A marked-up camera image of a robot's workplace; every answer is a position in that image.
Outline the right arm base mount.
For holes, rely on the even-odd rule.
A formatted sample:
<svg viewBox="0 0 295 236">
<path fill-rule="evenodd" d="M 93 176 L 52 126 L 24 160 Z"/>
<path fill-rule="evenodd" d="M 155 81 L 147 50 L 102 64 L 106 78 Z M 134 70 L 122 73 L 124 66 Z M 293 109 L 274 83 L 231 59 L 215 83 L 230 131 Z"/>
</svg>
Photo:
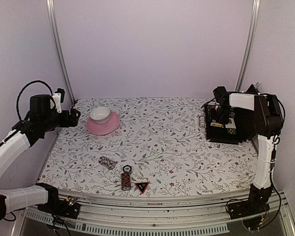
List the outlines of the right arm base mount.
<svg viewBox="0 0 295 236">
<path fill-rule="evenodd" d="M 247 200 L 235 200 L 226 204 L 226 212 L 231 219 L 252 216 L 270 210 L 268 200 L 272 194 L 272 188 L 258 189 L 251 186 Z"/>
</svg>

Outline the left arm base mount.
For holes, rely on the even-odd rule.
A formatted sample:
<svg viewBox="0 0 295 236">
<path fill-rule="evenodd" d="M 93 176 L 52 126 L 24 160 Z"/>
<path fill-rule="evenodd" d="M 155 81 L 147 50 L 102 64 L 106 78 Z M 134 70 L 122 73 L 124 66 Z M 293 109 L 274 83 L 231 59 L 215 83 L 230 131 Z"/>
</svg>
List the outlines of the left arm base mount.
<svg viewBox="0 0 295 236">
<path fill-rule="evenodd" d="M 48 192 L 47 203 L 37 206 L 39 211 L 71 219 L 78 218 L 81 205 L 77 203 L 76 198 L 68 196 L 66 199 L 61 200 L 56 187 L 45 183 L 38 183 L 36 185 L 43 187 Z"/>
</svg>

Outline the blue beige card deck box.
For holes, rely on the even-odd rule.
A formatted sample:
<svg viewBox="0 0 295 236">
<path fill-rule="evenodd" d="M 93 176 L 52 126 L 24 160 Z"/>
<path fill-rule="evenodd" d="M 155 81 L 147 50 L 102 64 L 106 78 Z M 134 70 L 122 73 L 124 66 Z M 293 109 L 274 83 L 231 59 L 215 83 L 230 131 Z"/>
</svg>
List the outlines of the blue beige card deck box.
<svg viewBox="0 0 295 236">
<path fill-rule="evenodd" d="M 214 119 L 211 120 L 210 126 L 218 127 L 218 128 L 224 128 L 225 127 L 225 125 L 223 123 L 220 123 L 220 122 L 218 122 L 218 121 L 216 121 Z"/>
</svg>

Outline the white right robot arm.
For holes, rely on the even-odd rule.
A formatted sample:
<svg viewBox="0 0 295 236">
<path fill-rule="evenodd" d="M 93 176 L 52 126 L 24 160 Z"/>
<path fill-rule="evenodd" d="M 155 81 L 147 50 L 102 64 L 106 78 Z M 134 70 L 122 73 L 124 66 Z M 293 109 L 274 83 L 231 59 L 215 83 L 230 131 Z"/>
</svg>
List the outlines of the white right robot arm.
<svg viewBox="0 0 295 236">
<path fill-rule="evenodd" d="M 279 135 L 285 121 L 285 111 L 282 103 L 274 94 L 217 92 L 214 97 L 218 103 L 218 117 L 228 116 L 230 108 L 241 108 L 253 111 L 254 131 L 258 135 L 258 165 L 256 175 L 250 187 L 248 200 L 240 207 L 248 214 L 267 210 L 267 202 L 274 189 L 272 180 L 276 162 Z"/>
</svg>

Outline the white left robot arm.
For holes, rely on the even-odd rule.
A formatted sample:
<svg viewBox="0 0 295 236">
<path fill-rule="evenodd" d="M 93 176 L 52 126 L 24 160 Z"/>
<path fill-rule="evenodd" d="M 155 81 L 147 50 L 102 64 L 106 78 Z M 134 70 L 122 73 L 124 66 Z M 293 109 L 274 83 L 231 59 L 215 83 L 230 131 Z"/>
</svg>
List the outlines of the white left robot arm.
<svg viewBox="0 0 295 236">
<path fill-rule="evenodd" d="M 0 179 L 10 165 L 45 134 L 56 128 L 78 125 L 81 113 L 72 108 L 62 110 L 63 95 L 34 95 L 24 120 L 16 123 L 0 143 Z M 60 200 L 56 187 L 38 183 L 31 187 L 0 190 L 0 221 L 15 210 L 37 205 L 38 209 L 53 215 L 67 216 L 74 210 L 71 199 Z"/>
</svg>

